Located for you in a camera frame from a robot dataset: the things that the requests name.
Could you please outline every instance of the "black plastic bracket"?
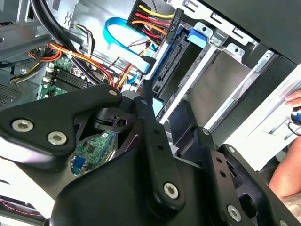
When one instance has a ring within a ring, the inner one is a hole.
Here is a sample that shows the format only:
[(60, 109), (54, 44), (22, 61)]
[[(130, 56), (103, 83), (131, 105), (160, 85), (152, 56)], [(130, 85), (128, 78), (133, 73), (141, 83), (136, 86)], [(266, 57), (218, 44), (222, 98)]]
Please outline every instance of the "black plastic bracket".
[(205, 128), (198, 127), (194, 136), (194, 143), (185, 156), (193, 157), (195, 161), (199, 159), (197, 163), (204, 170), (212, 221), (216, 225), (253, 226), (241, 207), (226, 159), (215, 150), (212, 135)]
[[(89, 116), (97, 108), (116, 107), (121, 100), (119, 91), (101, 84), (3, 110), (0, 141), (6, 148), (1, 148), (0, 156), (41, 169), (59, 170), (75, 150), (76, 133), (86, 126)], [(30, 121), (33, 129), (15, 131), (12, 123), (19, 119)], [(67, 136), (65, 144), (53, 145), (48, 141), (49, 133), (54, 131)]]
[(236, 189), (237, 196), (249, 195), (256, 203), (258, 225), (278, 226), (280, 221), (287, 225), (300, 224), (234, 147), (222, 145), (218, 151), (239, 172), (233, 180), (242, 177), (243, 183)]

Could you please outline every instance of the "black cable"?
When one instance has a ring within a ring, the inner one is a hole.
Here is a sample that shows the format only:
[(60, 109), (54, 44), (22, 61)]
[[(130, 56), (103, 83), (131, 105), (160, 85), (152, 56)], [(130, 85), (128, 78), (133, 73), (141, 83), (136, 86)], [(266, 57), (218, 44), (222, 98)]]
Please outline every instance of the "black cable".
[(154, 1), (154, 0), (151, 0), (151, 1), (152, 1), (152, 4), (154, 5), (154, 8), (155, 8), (156, 13), (158, 13), (157, 7), (156, 7), (156, 4), (155, 4), (155, 1)]
[(149, 18), (151, 19), (157, 19), (159, 21), (162, 21), (162, 22), (172, 22), (172, 18), (171, 19), (168, 19), (168, 18), (161, 18), (159, 16), (154, 16), (154, 15), (148, 15)]
[(288, 127), (288, 129), (294, 134), (294, 135), (296, 135), (296, 136), (301, 136), (301, 134), (300, 133), (297, 133), (297, 132), (295, 132), (291, 127), (290, 127), (290, 125), (291, 125), (292, 123), (291, 122), (289, 122), (288, 124), (287, 124), (287, 127)]
[(13, 67), (13, 66), (24, 65), (24, 64), (27, 64), (27, 63), (31, 63), (33, 61), (35, 61), (35, 59), (29, 58), (29, 59), (26, 59), (26, 60), (19, 60), (19, 61), (16, 61), (16, 62), (11, 62), (11, 63), (6, 63), (6, 64), (0, 64), (0, 68), (6, 68), (6, 67)]
[[(45, 1), (30, 0), (30, 2), (38, 20), (41, 22), (43, 27), (51, 34), (55, 41), (58, 44), (67, 47), (67, 49), (71, 50), (72, 52), (77, 53), (75, 47), (71, 43), (64, 30), (52, 16)], [(76, 58), (72, 58), (71, 60), (74, 63), (74, 65), (77, 66), (81, 71), (88, 71), (86, 75), (94, 84), (102, 83), (96, 76), (92, 74), (92, 72), (89, 70), (87, 65), (85, 65), (85, 63)]]

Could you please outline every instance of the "orange wire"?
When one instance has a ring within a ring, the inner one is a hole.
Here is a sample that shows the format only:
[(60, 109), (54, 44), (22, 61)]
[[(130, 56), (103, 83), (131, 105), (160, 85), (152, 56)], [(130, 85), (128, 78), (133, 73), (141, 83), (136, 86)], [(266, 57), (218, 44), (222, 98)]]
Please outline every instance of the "orange wire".
[[(61, 51), (63, 50), (63, 51), (65, 51), (66, 53), (69, 53), (69, 52), (70, 52), (70, 51), (67, 50), (66, 48), (61, 47), (61, 46), (58, 46), (58, 45), (54, 44), (53, 42), (50, 43), (50, 46), (55, 47), (56, 49), (61, 50)], [(74, 56), (76, 56), (76, 57), (78, 57), (78, 58), (80, 58), (80, 59), (86, 60), (88, 63), (90, 63), (90, 64), (96, 66), (96, 67), (99, 68), (101, 71), (103, 71), (103, 72), (107, 75), (107, 77), (109, 78), (111, 85), (114, 87), (114, 80), (113, 80), (112, 76), (108, 73), (108, 71), (106, 71), (106, 69), (105, 69), (100, 63), (98, 63), (97, 61), (95, 61), (95, 60), (93, 60), (93, 59), (91, 59), (91, 58), (89, 58), (89, 57), (87, 57), (87, 56), (85, 56), (85, 55), (79, 54), (79, 53), (74, 53), (74, 52), (72, 52), (72, 55), (74, 55)]]
[(162, 34), (167, 35), (167, 32), (166, 32), (166, 31), (162, 30), (161, 28), (158, 28), (158, 27), (155, 26), (155, 25), (152, 25), (152, 24), (150, 24), (150, 23), (147, 23), (147, 22), (145, 22), (145, 21), (143, 21), (143, 20), (134, 20), (134, 21), (132, 21), (132, 24), (145, 24), (145, 25), (147, 25), (147, 26), (149, 26), (149, 27), (152, 27), (153, 29), (156, 29), (158, 32), (161, 32)]

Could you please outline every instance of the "hex bolt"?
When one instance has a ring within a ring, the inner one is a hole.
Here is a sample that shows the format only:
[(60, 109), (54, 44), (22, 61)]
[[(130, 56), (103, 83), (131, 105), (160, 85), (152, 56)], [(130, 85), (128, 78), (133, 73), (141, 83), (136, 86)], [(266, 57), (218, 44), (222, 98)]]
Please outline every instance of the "hex bolt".
[(179, 197), (179, 191), (177, 187), (172, 183), (167, 182), (164, 184), (164, 192), (171, 199), (177, 199)]
[(64, 145), (67, 142), (67, 136), (59, 131), (54, 131), (48, 134), (47, 136), (47, 140), (49, 141), (49, 143), (51, 143), (52, 145)]
[(33, 130), (33, 123), (26, 119), (18, 119), (12, 123), (14, 131), (26, 133)]
[(114, 90), (110, 90), (109, 93), (112, 94), (113, 96), (117, 96), (117, 93)]
[(203, 129), (203, 133), (205, 133), (206, 135), (210, 135), (209, 131), (206, 129)]
[(231, 152), (231, 153), (235, 153), (235, 150), (234, 150), (234, 148), (233, 147), (231, 147), (231, 146), (228, 146), (227, 147), (227, 149)]
[(241, 221), (241, 215), (240, 215), (238, 209), (236, 209), (232, 205), (229, 205), (227, 207), (227, 210), (228, 210), (228, 213), (232, 217), (233, 220), (235, 220), (236, 222), (240, 222)]
[(286, 222), (284, 222), (283, 220), (280, 220), (280, 225), (281, 226), (288, 226)]

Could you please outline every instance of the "person's hand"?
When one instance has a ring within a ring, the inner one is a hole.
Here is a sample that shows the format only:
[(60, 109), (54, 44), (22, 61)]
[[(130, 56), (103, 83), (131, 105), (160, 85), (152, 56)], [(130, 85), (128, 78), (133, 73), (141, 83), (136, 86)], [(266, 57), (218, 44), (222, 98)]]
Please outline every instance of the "person's hand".
[(290, 107), (300, 107), (301, 106), (301, 90), (298, 90), (296, 92), (294, 92), (291, 95), (288, 95), (285, 100), (286, 102), (286, 106), (290, 106)]

